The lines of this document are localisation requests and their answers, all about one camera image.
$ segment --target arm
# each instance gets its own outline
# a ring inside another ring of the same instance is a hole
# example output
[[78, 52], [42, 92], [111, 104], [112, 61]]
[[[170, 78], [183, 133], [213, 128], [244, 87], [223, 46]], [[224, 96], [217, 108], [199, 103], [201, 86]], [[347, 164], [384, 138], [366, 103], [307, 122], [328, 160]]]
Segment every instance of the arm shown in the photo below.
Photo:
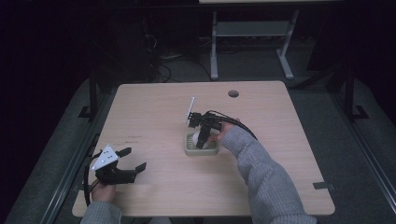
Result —
[[262, 144], [237, 126], [227, 131], [219, 140], [237, 159], [248, 187], [253, 223], [316, 223], [305, 213], [289, 175]]
[[121, 210], [111, 202], [116, 193], [115, 185], [103, 185], [95, 180], [92, 185], [92, 200], [88, 206], [81, 224], [119, 224]]

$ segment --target gray floor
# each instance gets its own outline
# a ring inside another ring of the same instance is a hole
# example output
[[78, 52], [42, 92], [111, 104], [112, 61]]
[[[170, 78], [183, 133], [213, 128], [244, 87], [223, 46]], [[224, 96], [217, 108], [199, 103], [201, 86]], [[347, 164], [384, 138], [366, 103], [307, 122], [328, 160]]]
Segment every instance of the gray floor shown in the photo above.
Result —
[[[315, 72], [306, 72], [309, 56], [314, 41], [294, 41], [290, 45], [288, 59], [294, 80], [286, 80], [276, 57], [276, 44], [266, 43], [259, 48], [249, 48], [233, 54], [219, 54], [219, 81], [243, 80], [281, 80], [287, 86], [296, 85]], [[180, 57], [173, 61], [163, 62], [172, 71], [169, 82], [210, 81], [207, 71], [209, 54], [204, 51], [193, 61], [190, 57]], [[160, 69], [164, 77], [168, 76], [164, 67]], [[392, 211], [381, 188], [373, 178], [372, 172], [351, 131], [351, 124], [339, 109], [334, 100], [336, 97], [325, 91], [327, 78], [315, 83], [303, 91], [290, 91], [297, 114], [304, 127], [308, 141], [318, 161], [318, 166], [326, 182], [336, 189], [331, 191], [335, 204], [335, 213], [328, 217], [318, 217], [320, 223], [396, 223]], [[76, 148], [88, 148], [94, 135], [101, 132], [106, 114], [114, 97], [111, 93], [99, 92], [100, 113], [93, 122], [79, 119], [78, 113], [84, 105], [89, 104], [88, 81], [84, 82], [70, 102], [58, 128], [49, 140], [31, 178], [26, 183], [20, 198], [8, 216], [7, 223], [39, 223], [44, 215], [50, 216], [47, 210], [52, 199], [59, 194], [62, 177], [67, 175], [71, 158]], [[362, 105], [369, 119], [358, 120], [354, 127], [361, 130], [368, 145], [374, 151], [390, 181], [396, 184], [396, 131], [394, 125], [376, 105], [370, 91], [359, 81], [356, 83], [355, 103]], [[79, 218], [71, 214], [73, 201], [80, 188], [81, 169], [76, 167], [76, 179], [59, 201], [59, 214], [52, 214], [55, 223], [78, 223]], [[122, 223], [142, 223], [143, 218], [124, 217]], [[176, 218], [175, 223], [193, 223], [191, 218]], [[249, 223], [249, 218], [212, 218], [210, 223]]]

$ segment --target wooden table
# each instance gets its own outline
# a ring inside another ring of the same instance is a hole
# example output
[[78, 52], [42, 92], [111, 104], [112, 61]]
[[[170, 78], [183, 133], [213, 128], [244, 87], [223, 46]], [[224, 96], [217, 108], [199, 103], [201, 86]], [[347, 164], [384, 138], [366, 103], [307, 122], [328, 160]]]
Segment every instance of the wooden table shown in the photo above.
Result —
[[[232, 98], [234, 90], [239, 96]], [[199, 131], [184, 123], [191, 97], [192, 112], [217, 110], [240, 118], [289, 173], [305, 212], [329, 215], [334, 205], [323, 182], [285, 85], [279, 81], [121, 85], [109, 111], [95, 153], [107, 144], [132, 148], [119, 168], [147, 169], [134, 184], [118, 185], [114, 204], [131, 217], [249, 216], [247, 187], [234, 156], [220, 147], [216, 156], [188, 157], [186, 133]], [[90, 182], [95, 179], [90, 173]], [[82, 191], [73, 214], [86, 210]]]

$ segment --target dark background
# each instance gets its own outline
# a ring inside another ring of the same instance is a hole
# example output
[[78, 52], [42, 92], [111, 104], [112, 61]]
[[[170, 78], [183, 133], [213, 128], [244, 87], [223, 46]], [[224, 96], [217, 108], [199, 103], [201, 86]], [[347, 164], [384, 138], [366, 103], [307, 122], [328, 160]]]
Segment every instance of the dark background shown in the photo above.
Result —
[[[155, 54], [145, 51], [143, 30], [156, 34], [164, 49], [191, 46], [195, 37], [210, 32], [202, 29], [210, 27], [207, 11], [179, 11], [169, 16], [159, 10], [156, 20], [151, 24], [148, 21], [145, 27], [141, 19], [147, 12], [108, 13], [100, 8], [88, 10], [86, 6], [98, 3], [1, 1], [0, 222], [12, 208], [71, 97], [85, 79], [92, 73], [99, 74], [103, 91], [122, 82], [150, 82], [153, 75], [149, 63], [155, 60]], [[318, 35], [315, 37], [321, 45], [315, 55], [324, 55], [326, 60], [313, 59], [313, 67], [325, 69], [345, 60], [355, 76], [370, 87], [393, 123], [395, 9], [393, 1], [346, 1], [343, 7], [321, 17], [326, 21], [308, 25], [305, 21], [312, 21], [310, 18], [317, 15], [302, 14], [294, 37]], [[181, 21], [180, 14], [187, 19]], [[108, 57], [104, 51], [115, 55], [114, 63], [102, 64]], [[107, 82], [109, 75], [118, 77]]]

